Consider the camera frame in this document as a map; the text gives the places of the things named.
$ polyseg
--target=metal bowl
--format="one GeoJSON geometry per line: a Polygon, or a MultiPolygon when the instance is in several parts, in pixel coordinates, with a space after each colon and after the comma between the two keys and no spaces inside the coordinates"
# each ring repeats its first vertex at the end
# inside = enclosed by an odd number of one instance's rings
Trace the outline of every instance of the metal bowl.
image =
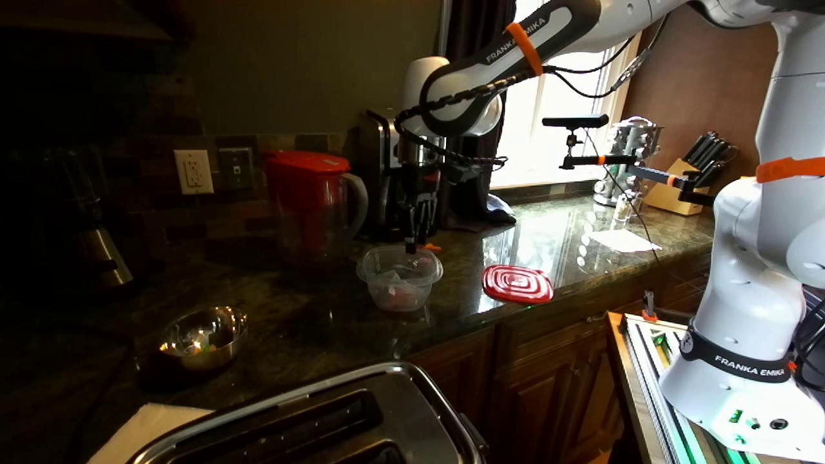
{"type": "Polygon", "coordinates": [[[244,321],[232,306],[197,309],[171,324],[158,349],[188,371],[215,371],[238,356],[244,321]]]}

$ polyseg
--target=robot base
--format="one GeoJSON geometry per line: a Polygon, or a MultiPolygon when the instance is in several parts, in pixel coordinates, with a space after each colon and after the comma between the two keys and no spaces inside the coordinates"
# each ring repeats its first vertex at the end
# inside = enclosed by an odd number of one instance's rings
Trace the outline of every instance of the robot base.
{"type": "Polygon", "coordinates": [[[764,383],[679,356],[660,387],[683,418],[728,449],[825,462],[825,411],[795,379],[764,383]]]}

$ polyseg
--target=kitchen counter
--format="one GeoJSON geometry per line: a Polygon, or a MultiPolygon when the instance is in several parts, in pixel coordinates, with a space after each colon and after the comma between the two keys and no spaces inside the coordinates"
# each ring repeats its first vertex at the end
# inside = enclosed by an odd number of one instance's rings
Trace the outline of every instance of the kitchen counter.
{"type": "Polygon", "coordinates": [[[153,276],[109,304],[3,300],[3,462],[85,462],[144,402],[232,407],[363,362],[404,357],[523,312],[568,312],[635,282],[656,282],[671,259],[707,259],[711,219],[601,209],[589,195],[515,206],[515,227],[434,237],[444,279],[415,313],[380,312],[354,267],[367,241],[314,271],[278,266],[271,240],[206,241],[206,257],[153,276]],[[660,250],[620,251],[605,232],[649,237],[660,250]],[[556,295],[545,306],[504,304],[482,290],[485,266],[534,267],[556,295]],[[174,316],[232,304],[250,329],[241,357],[204,379],[135,373],[135,344],[174,316]]]}

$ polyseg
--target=paper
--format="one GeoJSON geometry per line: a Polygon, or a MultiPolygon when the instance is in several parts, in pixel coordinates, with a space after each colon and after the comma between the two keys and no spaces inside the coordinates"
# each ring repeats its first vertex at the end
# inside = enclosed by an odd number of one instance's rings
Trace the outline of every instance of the paper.
{"type": "Polygon", "coordinates": [[[141,404],[109,441],[91,456],[91,464],[130,462],[141,446],[158,435],[208,414],[211,410],[176,407],[176,404],[141,404]]]}
{"type": "Polygon", "coordinates": [[[644,251],[644,250],[660,250],[660,245],[627,232],[627,228],[601,228],[601,232],[590,232],[590,237],[617,251],[644,251]]]}

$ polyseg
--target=red circular sticker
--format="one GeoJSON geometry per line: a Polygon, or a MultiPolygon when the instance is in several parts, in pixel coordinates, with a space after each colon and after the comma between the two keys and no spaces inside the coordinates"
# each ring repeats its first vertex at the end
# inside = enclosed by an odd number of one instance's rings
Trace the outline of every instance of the red circular sticker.
{"type": "Polygon", "coordinates": [[[485,293],[501,300],[547,304],[551,299],[551,282],[542,271],[491,266],[482,282],[485,293]]]}

